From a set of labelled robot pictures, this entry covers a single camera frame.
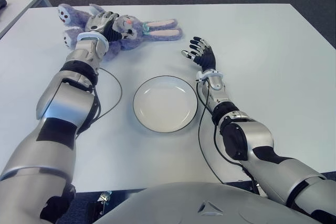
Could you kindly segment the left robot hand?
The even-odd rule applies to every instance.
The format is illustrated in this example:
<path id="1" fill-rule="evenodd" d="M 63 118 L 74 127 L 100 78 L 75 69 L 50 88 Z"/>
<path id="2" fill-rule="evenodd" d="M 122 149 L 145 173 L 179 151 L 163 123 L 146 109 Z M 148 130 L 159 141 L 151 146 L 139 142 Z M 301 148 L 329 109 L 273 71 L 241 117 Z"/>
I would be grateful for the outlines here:
<path id="1" fill-rule="evenodd" d="M 122 34 L 113 29 L 114 22 L 119 14 L 113 12 L 102 12 L 88 19 L 85 31 L 95 31 L 102 34 L 108 42 L 122 39 Z"/>

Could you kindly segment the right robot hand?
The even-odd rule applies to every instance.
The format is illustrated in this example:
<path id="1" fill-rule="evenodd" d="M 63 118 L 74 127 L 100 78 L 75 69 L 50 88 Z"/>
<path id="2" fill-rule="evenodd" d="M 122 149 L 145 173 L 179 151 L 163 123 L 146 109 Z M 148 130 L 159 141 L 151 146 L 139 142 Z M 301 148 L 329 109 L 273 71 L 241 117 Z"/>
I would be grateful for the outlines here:
<path id="1" fill-rule="evenodd" d="M 181 54 L 201 67 L 202 72 L 216 69 L 216 58 L 210 44 L 203 38 L 190 40 L 191 51 L 182 50 Z"/>

